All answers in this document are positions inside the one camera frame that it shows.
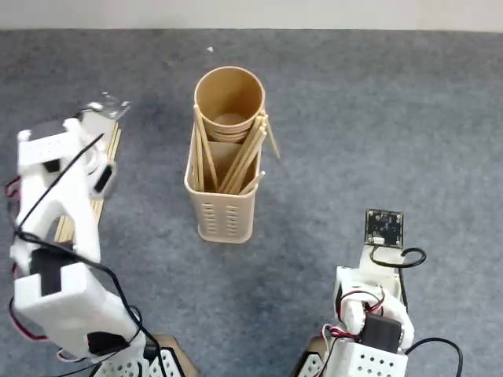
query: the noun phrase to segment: beige plastic holder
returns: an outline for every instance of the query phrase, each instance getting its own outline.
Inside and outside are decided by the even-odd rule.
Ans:
[[[253,232],[255,194],[258,184],[245,195],[200,192],[194,189],[196,177],[193,172],[193,153],[195,137],[191,138],[189,159],[185,170],[185,188],[189,192],[200,236],[206,241],[243,243]],[[222,181],[230,168],[241,145],[233,143],[209,142],[218,181]],[[261,151],[246,172],[244,182],[250,182],[259,175]],[[206,156],[203,163],[204,181],[211,182],[211,172]]]

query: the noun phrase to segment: cable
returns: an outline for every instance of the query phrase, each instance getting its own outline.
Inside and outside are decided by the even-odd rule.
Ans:
[[[376,311],[376,310],[378,310],[380,308],[381,309],[381,315],[384,315],[384,309],[383,309],[382,305],[384,303],[384,298],[385,297],[384,297],[384,291],[382,290],[382,287],[381,287],[381,292],[383,294],[383,297],[382,298],[378,298],[375,294],[373,294],[371,292],[368,292],[368,291],[362,291],[362,290],[350,291],[350,292],[347,292],[344,295],[342,295],[339,298],[339,301],[342,302],[343,299],[345,299],[346,297],[351,296],[351,295],[356,295],[357,293],[367,294],[367,295],[372,296],[377,301],[377,303],[374,304],[373,306],[370,306],[365,311],[373,313],[374,311]],[[340,311],[337,310],[336,312],[337,312],[337,318],[339,319],[339,322],[342,322],[342,319],[340,318]]]
[[[376,260],[374,258],[374,254],[376,253],[376,250],[379,249],[379,246],[375,246],[372,251],[370,251],[370,260],[374,262],[377,265],[380,265],[382,267],[391,267],[392,269],[411,269],[413,267],[418,267],[419,265],[422,265],[426,261],[426,251],[423,249],[420,249],[419,247],[410,247],[408,249],[405,249],[402,251],[401,256],[405,257],[407,254],[410,253],[419,253],[421,254],[421,258],[417,259],[414,262],[411,263],[388,263],[388,262],[382,262],[379,260]]]
[[[330,357],[332,356],[334,346],[336,345],[336,343],[339,339],[345,339],[345,338],[349,338],[349,337],[341,335],[341,336],[337,336],[334,339],[334,341],[332,342],[332,346],[330,347],[329,355],[327,356],[325,363],[323,363],[323,367],[321,367],[320,371],[315,375],[315,377],[322,377],[323,376],[323,374],[325,373],[325,369],[327,368],[327,365],[329,364]]]
[[[37,199],[33,207],[26,213],[24,216],[23,220],[21,220],[20,224],[18,225],[19,228],[22,228],[24,223],[27,221],[27,219],[30,217],[31,213],[35,210],[35,208],[40,204],[40,202],[43,201],[43,199],[46,197],[46,195],[54,188],[55,185],[62,179],[62,177],[67,173],[67,171],[70,170],[70,168],[73,166],[74,163],[77,162],[77,160],[82,157],[84,153],[86,153],[88,150],[90,150],[98,141],[103,137],[105,134],[100,134],[94,140],[92,140],[88,145],[86,145],[79,153],[75,155],[75,157],[68,163],[66,167],[57,175],[56,179],[49,185],[47,190]]]
[[[73,166],[73,164],[84,154],[86,153],[89,149],[91,149],[102,137],[104,134],[99,135],[96,137],[94,140],[92,140],[86,147],[84,147],[75,157],[68,163],[68,165],[57,175],[56,179],[49,185],[47,190],[37,199],[35,204],[31,207],[31,209],[26,213],[24,216],[23,220],[20,222],[20,224],[14,228],[14,236],[19,237],[21,240],[29,243],[35,243],[38,244],[39,246],[47,247],[50,250],[54,251],[59,251],[60,253],[72,256],[75,260],[85,263],[86,265],[89,265],[91,267],[94,267],[95,269],[98,269],[107,275],[110,276],[112,279],[114,285],[116,286],[117,293],[119,294],[120,300],[124,305],[124,309],[126,309],[127,313],[129,314],[130,318],[132,319],[133,322],[136,323],[138,326],[138,331],[143,331],[145,336],[149,338],[154,346],[156,347],[157,351],[157,357],[159,358],[159,365],[160,365],[160,370],[162,372],[163,377],[167,377],[166,370],[164,367],[163,363],[163,357],[160,352],[160,344],[157,342],[157,339],[143,326],[142,322],[136,317],[136,315],[133,313],[133,310],[131,309],[129,303],[127,302],[126,295],[124,294],[124,291],[122,287],[120,286],[119,279],[117,278],[117,275],[109,268],[106,267],[105,265],[102,265],[100,263],[93,262],[87,258],[84,258],[82,255],[78,255],[72,250],[67,249],[66,247],[63,247],[60,244],[55,244],[51,243],[49,241],[41,240],[38,236],[35,234],[25,232],[23,231],[23,224],[27,221],[27,219],[30,217],[30,215],[33,213],[35,208],[42,202],[42,200],[49,194],[49,192],[56,186],[56,184],[62,179],[62,177],[67,173],[67,171]]]
[[[457,371],[456,371],[456,377],[461,377],[461,372],[463,371],[463,352],[461,351],[461,348],[455,343],[450,341],[449,339],[444,339],[444,338],[426,338],[422,339],[419,342],[415,342],[412,344],[412,346],[405,352],[405,355],[408,355],[412,351],[414,351],[417,347],[425,344],[425,343],[430,343],[430,342],[441,342],[448,344],[449,346],[452,346],[456,352],[457,352]]]
[[[379,246],[375,246],[372,251],[370,251],[370,260],[374,262],[376,265],[380,265],[381,267],[389,267],[392,269],[398,269],[398,279],[400,281],[400,287],[402,291],[402,301],[403,305],[406,308],[407,313],[409,312],[409,302],[407,301],[407,293],[406,293],[406,284],[403,278],[403,269],[411,269],[413,267],[418,267],[419,265],[422,265],[424,262],[426,262],[426,251],[423,249],[420,249],[419,247],[410,247],[408,249],[405,249],[402,251],[401,256],[405,257],[410,253],[419,253],[421,254],[421,257],[417,259],[414,262],[411,263],[387,263],[387,262],[382,262],[374,258],[374,254],[376,253],[377,249],[379,249]]]
[[[60,348],[57,352],[56,352],[56,357],[59,361],[63,361],[64,363],[80,363],[81,361],[84,361],[86,358],[85,357],[81,357],[79,359],[70,359],[68,357],[66,357],[64,354],[63,354],[64,350],[62,348]]]
[[[45,335],[35,335],[31,331],[29,331],[22,323],[16,318],[16,314],[14,313],[14,296],[10,298],[9,301],[9,318],[13,323],[13,326],[19,331],[19,333],[25,337],[27,340],[31,340],[32,342],[45,342],[48,338]]]

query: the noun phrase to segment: wooden sticks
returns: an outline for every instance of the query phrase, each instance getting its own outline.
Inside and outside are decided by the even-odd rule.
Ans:
[[[253,120],[248,134],[240,145],[236,156],[226,172],[220,172],[217,175],[215,167],[214,156],[211,152],[211,143],[208,140],[207,131],[203,122],[203,115],[197,104],[194,105],[194,127],[193,127],[193,140],[192,140],[192,187],[200,192],[215,192],[220,194],[231,195],[244,195],[250,192],[259,181],[263,178],[264,174],[259,174],[250,182],[245,182],[247,172],[253,161],[256,159],[258,153],[261,151],[264,138],[269,134],[270,142],[273,145],[276,156],[280,157],[280,152],[277,147],[272,130],[269,124],[269,116],[264,112]],[[204,182],[204,172],[206,171],[206,179],[211,175],[212,187],[209,187],[207,182]]]
[[[233,175],[233,172],[236,170],[237,165],[239,164],[240,160],[243,157],[243,154],[247,151],[249,148],[253,137],[255,136],[256,132],[259,130],[259,127],[262,125],[263,118],[261,116],[257,116],[255,118],[255,121],[253,122],[253,126],[251,126],[250,133],[244,139],[243,145],[241,145],[241,148],[239,149],[236,157],[234,157],[234,161],[231,164],[229,170],[227,171],[226,176],[223,179],[223,182],[221,183],[220,187],[218,188],[218,192],[224,192],[226,186],[229,184],[229,180]]]
[[[266,138],[266,135],[267,132],[265,126],[261,126],[259,128],[259,131],[254,136],[253,142],[251,143],[249,150],[246,151],[244,158],[240,161],[239,165],[237,166],[236,172],[234,173],[233,178],[229,183],[229,188],[227,189],[226,193],[236,195],[240,191],[239,189],[243,182],[244,176],[248,171],[248,168],[252,164],[253,160],[257,156],[257,153],[259,152],[260,148],[262,147],[262,142]]]

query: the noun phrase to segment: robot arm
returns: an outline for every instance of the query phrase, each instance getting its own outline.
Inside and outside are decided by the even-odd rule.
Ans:
[[[404,351],[412,346],[414,327],[401,300],[395,269],[371,258],[375,253],[383,264],[403,263],[402,226],[400,213],[368,210],[360,266],[337,268],[335,315],[354,337],[334,340],[332,351],[325,355],[324,376],[405,376]]]
[[[30,131],[19,133],[20,212],[16,224],[44,240],[53,220],[66,214],[75,223],[75,254],[99,262],[97,221],[90,198],[106,195],[115,165],[108,161],[105,146],[98,143],[70,166],[94,136],[76,118],[65,120],[64,128],[62,134],[34,141],[30,141]],[[114,363],[138,361],[132,368],[141,368],[148,375],[149,363],[142,356],[145,335],[120,298],[103,288],[88,265],[19,237],[10,255],[22,275],[14,283],[14,307],[41,326],[50,341],[92,361],[111,354]]]

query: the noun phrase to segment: black wire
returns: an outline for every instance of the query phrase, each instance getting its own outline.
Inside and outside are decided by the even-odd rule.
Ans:
[[[379,249],[379,246],[375,246],[372,251],[370,251],[370,260],[374,262],[377,265],[380,265],[382,267],[391,267],[392,269],[411,269],[413,267],[418,267],[419,265],[422,265],[426,261],[426,251],[423,249],[420,249],[419,247],[410,247],[408,249],[405,249],[402,251],[401,256],[405,257],[407,254],[410,253],[419,253],[421,254],[421,258],[417,259],[414,262],[411,263],[387,263],[387,262],[382,262],[379,260],[376,260],[374,258],[374,254],[376,250]]]
[[[419,247],[410,247],[402,251],[401,256],[405,257],[410,253],[419,253],[421,257],[414,262],[411,263],[387,263],[382,262],[374,258],[374,254],[376,253],[379,246],[375,246],[372,251],[370,251],[370,260],[374,262],[376,265],[380,265],[381,267],[390,267],[392,269],[398,269],[398,279],[400,280],[400,287],[402,291],[402,301],[403,305],[406,308],[407,313],[409,312],[409,302],[407,301],[407,293],[406,293],[406,284],[403,278],[403,269],[412,269],[413,267],[418,267],[422,265],[426,261],[426,251],[420,249]]]
[[[450,341],[449,339],[444,339],[444,338],[426,338],[422,339],[419,342],[414,343],[406,352],[405,355],[408,355],[412,351],[414,351],[417,347],[425,344],[425,343],[430,343],[430,342],[441,342],[448,344],[449,346],[452,346],[456,352],[457,352],[457,371],[456,371],[456,377],[461,377],[461,372],[463,371],[463,352],[461,351],[461,348],[455,343]]]
[[[62,177],[66,174],[67,171],[70,170],[70,168],[73,166],[74,163],[77,162],[77,160],[82,157],[84,153],[86,153],[88,150],[90,150],[98,141],[103,137],[105,134],[101,134],[97,136],[94,140],[92,140],[86,147],[84,147],[79,153],[75,155],[75,157],[68,163],[68,165],[57,175],[56,179],[49,185],[47,190],[37,199],[33,207],[26,213],[24,216],[23,220],[21,220],[20,224],[18,225],[19,228],[21,228],[24,223],[27,221],[27,219],[30,217],[30,215],[33,213],[35,208],[42,202],[42,200],[46,197],[46,195],[50,192],[50,190],[53,189],[55,185],[62,179]]]
[[[337,341],[339,339],[342,339],[342,338],[350,338],[349,336],[344,336],[344,335],[341,335],[341,336],[337,336],[334,341],[332,342],[332,346],[330,347],[330,352],[329,352],[329,355],[327,356],[327,360],[326,362],[323,364],[323,368],[316,374],[315,377],[322,377],[323,376],[323,373],[325,373],[325,369],[327,368],[327,365],[329,365],[329,360],[330,360],[330,357],[332,356],[332,352],[333,352],[333,348],[334,346],[336,345]]]
[[[402,287],[402,301],[403,305],[406,308],[407,313],[409,312],[409,302],[407,301],[407,293],[406,293],[406,282],[403,279],[403,270],[398,269],[398,279],[400,280],[400,287]]]
[[[142,322],[134,315],[133,310],[131,309],[129,303],[127,302],[126,295],[124,294],[124,291],[122,287],[120,286],[119,279],[117,278],[117,275],[109,268],[106,267],[105,265],[102,265],[100,263],[93,262],[87,258],[84,258],[82,255],[78,255],[74,253],[72,250],[67,249],[66,247],[61,246],[60,244],[55,244],[51,243],[45,240],[41,240],[38,236],[35,234],[25,232],[23,231],[22,227],[23,224],[27,221],[27,219],[30,217],[30,215],[33,213],[35,208],[42,202],[42,200],[49,194],[49,192],[54,188],[54,186],[62,179],[62,177],[68,172],[68,170],[72,167],[72,165],[89,149],[93,147],[102,137],[104,134],[99,135],[96,137],[94,140],[92,140],[86,147],[84,147],[75,157],[68,163],[68,165],[57,175],[56,179],[49,185],[47,190],[37,199],[35,204],[31,207],[31,209],[26,213],[24,216],[23,220],[21,223],[14,228],[14,236],[18,236],[21,240],[29,243],[35,243],[40,246],[44,246],[49,248],[50,250],[54,251],[59,251],[60,253],[70,255],[72,256],[75,260],[85,263],[86,265],[89,265],[91,267],[94,267],[95,269],[98,269],[107,275],[110,276],[112,279],[114,285],[116,286],[117,293],[119,294],[120,300],[122,301],[124,308],[126,309],[127,313],[129,314],[130,318],[132,319],[133,322],[136,323],[138,326],[138,331],[143,331],[145,336],[149,338],[154,346],[156,347],[157,351],[157,357],[159,358],[159,365],[160,365],[160,370],[163,374],[163,377],[167,377],[166,370],[164,368],[164,363],[163,363],[163,357],[160,353],[160,344],[157,342],[157,339],[143,326]]]

